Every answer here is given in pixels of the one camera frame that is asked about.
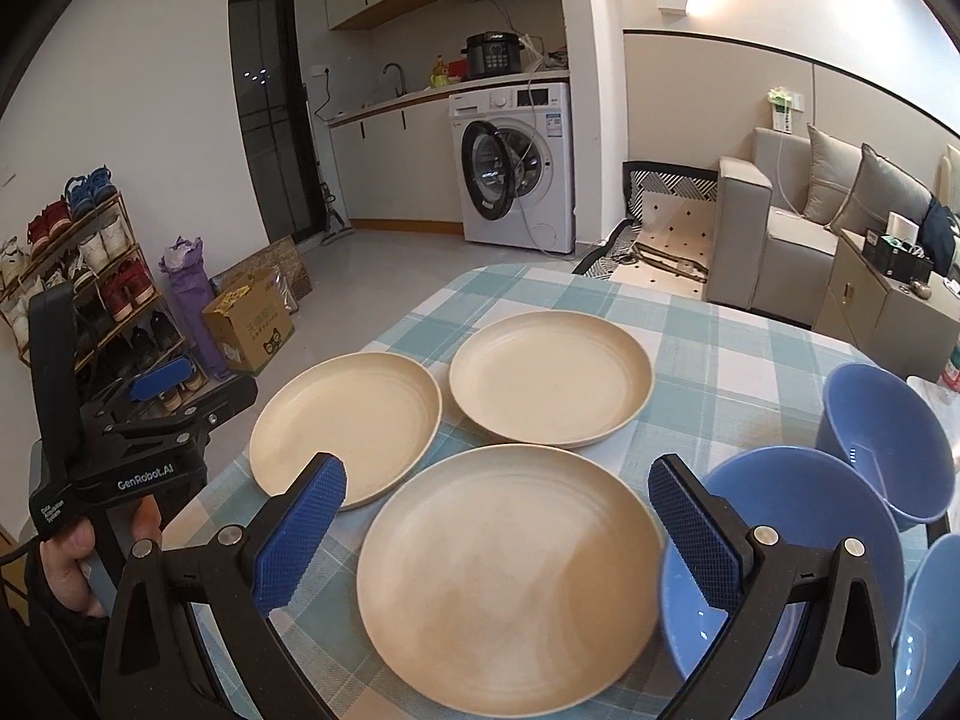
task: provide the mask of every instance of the gray sofa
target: gray sofa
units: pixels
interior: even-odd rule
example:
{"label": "gray sofa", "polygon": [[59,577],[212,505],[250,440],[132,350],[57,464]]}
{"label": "gray sofa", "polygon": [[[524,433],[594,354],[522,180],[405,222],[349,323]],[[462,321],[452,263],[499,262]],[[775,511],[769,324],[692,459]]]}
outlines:
{"label": "gray sofa", "polygon": [[837,237],[800,214],[810,141],[755,131],[754,159],[720,160],[707,300],[812,325],[827,293]]}

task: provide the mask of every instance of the beige plate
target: beige plate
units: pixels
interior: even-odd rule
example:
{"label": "beige plate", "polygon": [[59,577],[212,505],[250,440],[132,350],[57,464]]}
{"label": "beige plate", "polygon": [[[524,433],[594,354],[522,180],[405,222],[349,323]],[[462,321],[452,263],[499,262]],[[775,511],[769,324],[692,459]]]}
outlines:
{"label": "beige plate", "polygon": [[653,388],[650,357],[633,336],[569,311],[502,319],[468,338],[450,365],[464,413],[514,442],[598,442],[637,416]]}
{"label": "beige plate", "polygon": [[301,373],[253,428],[253,478],[270,495],[287,488],[318,452],[347,468],[343,508],[393,488],[424,456],[440,427],[440,388],[422,365],[385,352],[337,357]]}
{"label": "beige plate", "polygon": [[661,537],[589,460],[498,445],[424,471],[387,502],[357,569],[373,646],[473,714],[558,712],[616,682],[658,619]]}

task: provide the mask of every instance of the purple bag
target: purple bag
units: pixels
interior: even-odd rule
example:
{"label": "purple bag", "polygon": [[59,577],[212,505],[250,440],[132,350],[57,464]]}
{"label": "purple bag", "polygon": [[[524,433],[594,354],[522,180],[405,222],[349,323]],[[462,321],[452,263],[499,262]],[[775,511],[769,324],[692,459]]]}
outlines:
{"label": "purple bag", "polygon": [[186,335],[200,352],[203,367],[215,378],[229,378],[230,369],[217,341],[210,335],[203,321],[203,309],[213,300],[213,289],[203,269],[203,241],[176,239],[160,260],[160,270],[167,274],[173,290],[174,302],[186,324]]}

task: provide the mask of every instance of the metal screw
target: metal screw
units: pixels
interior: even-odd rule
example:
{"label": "metal screw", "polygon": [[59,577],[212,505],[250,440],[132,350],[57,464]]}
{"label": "metal screw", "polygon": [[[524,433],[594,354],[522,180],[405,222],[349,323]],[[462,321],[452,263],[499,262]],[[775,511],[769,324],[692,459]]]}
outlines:
{"label": "metal screw", "polygon": [[149,538],[141,538],[136,544],[133,544],[133,557],[147,557],[154,550],[154,543]]}
{"label": "metal screw", "polygon": [[853,555],[853,557],[863,557],[863,553],[867,551],[863,542],[858,538],[848,538],[843,542],[843,548]]}
{"label": "metal screw", "polygon": [[224,547],[232,547],[243,538],[243,528],[239,525],[227,525],[217,533],[217,541]]}
{"label": "metal screw", "polygon": [[761,544],[772,547],[779,541],[779,533],[769,525],[760,525],[760,527],[754,528],[754,538]]}

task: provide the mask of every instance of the blue shoe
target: blue shoe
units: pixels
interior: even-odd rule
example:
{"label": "blue shoe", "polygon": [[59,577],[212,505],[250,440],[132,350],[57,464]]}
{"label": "blue shoe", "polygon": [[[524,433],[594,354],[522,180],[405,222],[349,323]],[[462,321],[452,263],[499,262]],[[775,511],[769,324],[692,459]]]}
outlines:
{"label": "blue shoe", "polygon": [[78,220],[93,210],[93,195],[86,187],[88,180],[83,177],[71,178],[64,187],[64,199],[70,207],[70,218]]}
{"label": "blue shoe", "polygon": [[94,172],[88,175],[86,187],[97,205],[106,202],[114,196],[114,194],[117,194],[117,187],[110,183],[112,177],[106,165],[104,165],[104,167],[98,167],[97,170],[94,170]]}

